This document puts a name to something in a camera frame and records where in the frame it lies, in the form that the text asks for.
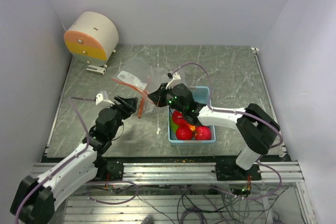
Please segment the clear zip top bag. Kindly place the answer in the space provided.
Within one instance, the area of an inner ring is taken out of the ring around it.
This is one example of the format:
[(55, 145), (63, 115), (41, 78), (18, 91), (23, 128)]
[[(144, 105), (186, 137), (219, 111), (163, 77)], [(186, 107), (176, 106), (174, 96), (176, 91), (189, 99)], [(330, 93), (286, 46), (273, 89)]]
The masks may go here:
[(162, 83), (168, 83), (168, 70), (153, 67), (144, 59), (133, 56), (111, 78), (113, 81), (130, 87), (142, 96), (140, 114), (162, 113), (165, 108), (158, 108), (150, 101), (148, 94), (155, 92)]

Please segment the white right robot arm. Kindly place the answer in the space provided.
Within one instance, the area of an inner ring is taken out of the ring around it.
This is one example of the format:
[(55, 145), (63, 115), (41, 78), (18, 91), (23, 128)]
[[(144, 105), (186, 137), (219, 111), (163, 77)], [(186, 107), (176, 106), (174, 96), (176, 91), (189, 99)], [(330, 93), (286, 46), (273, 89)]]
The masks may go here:
[(199, 103), (186, 85), (180, 83), (167, 88), (163, 83), (158, 90), (148, 94), (157, 107), (169, 106), (181, 112), (187, 123), (195, 126), (222, 126), (237, 130), (246, 146), (240, 151), (231, 167), (236, 179), (244, 179), (261, 156), (274, 147), (280, 137), (280, 126), (260, 106), (251, 103), (246, 108), (224, 109)]

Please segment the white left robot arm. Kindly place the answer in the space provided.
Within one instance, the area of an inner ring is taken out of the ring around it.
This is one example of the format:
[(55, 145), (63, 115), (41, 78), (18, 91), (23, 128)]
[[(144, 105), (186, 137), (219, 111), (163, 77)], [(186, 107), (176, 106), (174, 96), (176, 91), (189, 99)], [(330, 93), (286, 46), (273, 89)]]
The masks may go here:
[(79, 187), (106, 177), (107, 160), (103, 155), (123, 121), (136, 112), (138, 100), (116, 96), (110, 101), (99, 93), (94, 102), (104, 108), (94, 126), (85, 129), (78, 147), (48, 171), (37, 177), (26, 176), (20, 182), (10, 208), (15, 223), (49, 223), (63, 201)]

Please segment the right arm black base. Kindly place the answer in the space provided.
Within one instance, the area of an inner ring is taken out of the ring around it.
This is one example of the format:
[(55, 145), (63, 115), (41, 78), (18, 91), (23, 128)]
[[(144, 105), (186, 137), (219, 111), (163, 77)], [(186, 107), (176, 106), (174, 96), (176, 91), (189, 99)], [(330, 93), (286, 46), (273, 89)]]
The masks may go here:
[(216, 175), (218, 181), (261, 180), (260, 168), (257, 164), (253, 164), (249, 170), (244, 170), (236, 164), (216, 163), (215, 168), (211, 172)]

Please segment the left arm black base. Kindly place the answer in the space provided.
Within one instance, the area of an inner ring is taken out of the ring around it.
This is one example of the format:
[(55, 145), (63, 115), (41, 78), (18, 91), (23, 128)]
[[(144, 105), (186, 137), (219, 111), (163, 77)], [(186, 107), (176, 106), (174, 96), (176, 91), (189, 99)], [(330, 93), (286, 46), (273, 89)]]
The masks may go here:
[(119, 161), (100, 156), (93, 162), (93, 165), (97, 168), (94, 181), (112, 182), (122, 179), (124, 166)]

